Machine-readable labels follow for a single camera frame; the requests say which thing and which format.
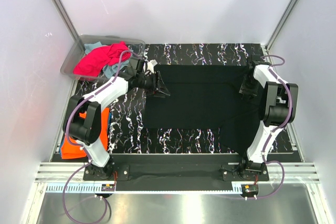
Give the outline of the black polo shirt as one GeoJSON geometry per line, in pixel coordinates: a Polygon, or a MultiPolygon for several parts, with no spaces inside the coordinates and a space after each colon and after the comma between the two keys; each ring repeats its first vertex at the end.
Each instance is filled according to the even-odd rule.
{"type": "Polygon", "coordinates": [[[263,88],[244,100],[239,93],[247,67],[157,65],[170,96],[147,97],[143,124],[149,129],[219,130],[219,143],[246,154],[259,127],[263,88]]]}

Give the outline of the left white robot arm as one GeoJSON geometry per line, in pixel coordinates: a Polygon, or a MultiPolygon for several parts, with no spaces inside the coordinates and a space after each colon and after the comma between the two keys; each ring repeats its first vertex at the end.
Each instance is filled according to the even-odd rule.
{"type": "Polygon", "coordinates": [[[68,102],[63,124],[66,141],[79,147],[88,157],[86,172],[102,180],[115,175],[113,158],[103,147],[101,113],[114,100],[134,88],[145,90],[148,96],[165,98],[170,96],[156,61],[131,58],[129,64],[101,87],[84,96],[73,95],[68,102]]]}

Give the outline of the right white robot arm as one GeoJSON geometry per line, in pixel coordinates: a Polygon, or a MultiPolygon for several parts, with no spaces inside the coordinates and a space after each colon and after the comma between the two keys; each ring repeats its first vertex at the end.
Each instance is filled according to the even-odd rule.
{"type": "Polygon", "coordinates": [[[267,155],[278,134],[296,115],[298,85],[279,76],[275,65],[252,55],[247,60],[248,71],[243,78],[239,93],[251,100],[262,87],[258,108],[260,124],[251,146],[239,162],[237,174],[242,180],[255,180],[267,174],[267,155]]]}

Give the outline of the clear plastic bin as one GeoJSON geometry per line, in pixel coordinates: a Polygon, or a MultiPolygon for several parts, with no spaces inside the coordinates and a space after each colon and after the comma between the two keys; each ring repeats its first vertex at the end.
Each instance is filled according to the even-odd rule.
{"type": "Polygon", "coordinates": [[[67,57],[65,58],[60,73],[69,76],[75,80],[81,81],[98,81],[104,82],[109,80],[103,72],[97,77],[74,74],[73,70],[79,61],[86,55],[85,44],[95,44],[101,42],[102,45],[111,45],[124,41],[130,50],[138,55],[143,55],[145,50],[145,42],[139,39],[121,38],[118,36],[98,36],[98,35],[80,35],[74,42],[67,57]]]}

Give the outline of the black marbled table mat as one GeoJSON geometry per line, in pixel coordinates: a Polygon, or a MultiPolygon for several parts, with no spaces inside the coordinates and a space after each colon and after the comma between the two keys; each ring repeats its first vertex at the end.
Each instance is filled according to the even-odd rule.
{"type": "MultiPolygon", "coordinates": [[[[265,55],[261,44],[147,44],[144,54],[160,64],[242,66],[251,55],[265,55]]],[[[146,129],[143,126],[145,94],[139,89],[110,106],[107,126],[110,154],[227,154],[219,142],[219,129],[146,129]]]]}

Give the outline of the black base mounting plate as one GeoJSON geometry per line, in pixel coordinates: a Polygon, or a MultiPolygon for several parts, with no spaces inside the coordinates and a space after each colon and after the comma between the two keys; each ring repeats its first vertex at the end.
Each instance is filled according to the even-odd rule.
{"type": "Polygon", "coordinates": [[[265,163],[253,163],[237,154],[115,154],[103,168],[89,165],[84,178],[127,181],[144,176],[211,177],[229,182],[269,181],[265,163]]]}

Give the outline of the aluminium front rail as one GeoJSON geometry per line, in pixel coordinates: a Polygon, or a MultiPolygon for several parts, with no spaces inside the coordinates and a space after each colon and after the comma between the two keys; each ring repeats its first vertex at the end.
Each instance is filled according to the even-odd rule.
{"type": "MultiPolygon", "coordinates": [[[[101,181],[100,178],[93,178],[85,171],[83,166],[86,163],[60,163],[44,162],[41,163],[36,177],[36,183],[65,183],[71,174],[74,174],[73,180],[83,181],[101,181]]],[[[230,173],[228,169],[221,168],[215,163],[192,164],[192,163],[139,163],[139,164],[118,164],[116,166],[117,180],[127,181],[137,176],[157,177],[209,177],[214,173],[221,179],[233,183],[252,183],[256,179],[254,175],[249,175],[243,179],[242,175],[236,172],[230,173]]],[[[312,163],[283,163],[269,164],[264,172],[258,175],[257,182],[278,184],[283,183],[318,183],[319,178],[312,163]]]]}

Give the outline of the right aluminium frame post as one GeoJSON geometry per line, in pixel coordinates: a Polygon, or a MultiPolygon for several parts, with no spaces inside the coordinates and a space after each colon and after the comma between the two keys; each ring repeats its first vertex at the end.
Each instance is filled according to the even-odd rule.
{"type": "Polygon", "coordinates": [[[287,23],[289,17],[291,16],[294,8],[299,3],[299,0],[290,0],[288,5],[286,6],[279,22],[277,23],[274,31],[272,32],[270,38],[268,39],[267,43],[265,44],[265,50],[269,52],[276,42],[276,39],[280,35],[282,29],[284,28],[285,24],[287,23]]]}

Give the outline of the aluminium frame post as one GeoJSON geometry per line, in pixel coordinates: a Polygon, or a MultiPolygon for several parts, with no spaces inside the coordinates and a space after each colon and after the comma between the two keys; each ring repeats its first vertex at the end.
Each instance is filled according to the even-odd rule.
{"type": "Polygon", "coordinates": [[[267,43],[265,44],[265,50],[269,52],[276,42],[276,39],[280,35],[282,29],[284,28],[285,24],[287,23],[289,17],[291,16],[294,8],[299,3],[299,0],[290,0],[288,5],[286,6],[279,22],[277,23],[274,31],[272,32],[270,38],[268,39],[267,43]]]}
{"type": "Polygon", "coordinates": [[[70,18],[68,15],[63,3],[61,0],[51,0],[58,11],[62,21],[64,22],[65,26],[67,27],[71,37],[73,40],[77,40],[79,38],[79,34],[70,18]]]}

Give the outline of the left aluminium frame post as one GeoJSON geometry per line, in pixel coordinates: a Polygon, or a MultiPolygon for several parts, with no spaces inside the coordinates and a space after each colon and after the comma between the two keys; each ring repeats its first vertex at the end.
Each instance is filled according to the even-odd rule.
{"type": "Polygon", "coordinates": [[[63,3],[61,0],[51,0],[58,11],[62,21],[64,22],[65,26],[67,27],[71,37],[73,40],[77,40],[79,38],[79,34],[70,18],[68,15],[63,3]]]}

